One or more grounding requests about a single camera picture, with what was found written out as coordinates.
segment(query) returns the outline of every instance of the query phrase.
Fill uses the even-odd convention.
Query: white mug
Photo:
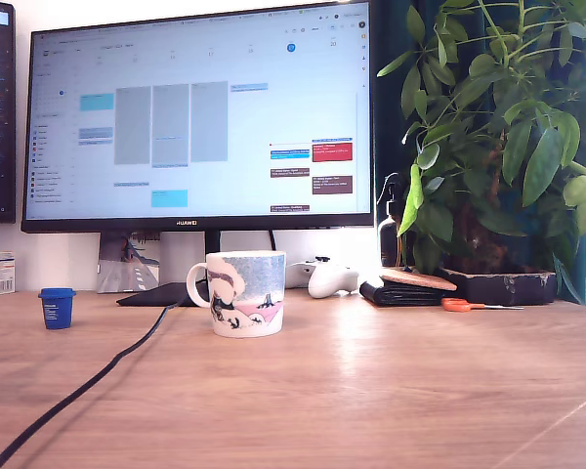
[[[187,274],[187,292],[202,308],[210,308],[213,328],[223,337],[264,337],[279,332],[284,313],[284,266],[281,251],[216,252]],[[210,303],[195,288],[206,269]]]

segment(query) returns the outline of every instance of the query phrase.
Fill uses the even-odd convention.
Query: white wall
[[[147,20],[302,3],[291,0],[11,0],[17,15],[18,222],[0,226],[0,249],[16,254],[18,290],[47,286],[95,289],[98,234],[24,234],[20,231],[30,31],[107,22]],[[369,271],[379,264],[374,229],[276,232],[288,261],[327,255]],[[161,281],[181,281],[203,260],[202,233],[162,235]],[[266,233],[224,233],[222,249],[269,249]]]

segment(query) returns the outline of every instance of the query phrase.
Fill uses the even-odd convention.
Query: scissors
[[[482,303],[469,303],[467,300],[461,300],[459,298],[443,298],[441,301],[442,306],[447,311],[453,311],[456,313],[467,313],[471,310],[522,310],[523,308],[518,306],[501,306],[501,305],[485,305]]]

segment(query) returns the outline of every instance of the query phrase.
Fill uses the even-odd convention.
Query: mug handle
[[[197,271],[200,269],[206,269],[206,263],[200,262],[199,264],[195,264],[188,270],[187,274],[187,293],[188,297],[193,300],[197,306],[201,308],[210,308],[211,305],[207,301],[204,301],[199,293],[197,293],[197,288],[195,288],[195,278],[197,277]]]

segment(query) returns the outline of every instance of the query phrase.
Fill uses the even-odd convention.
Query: game controller
[[[329,262],[327,257],[293,264],[286,268],[285,287],[307,287],[313,298],[326,298],[340,290],[352,293],[358,288],[358,272]]]

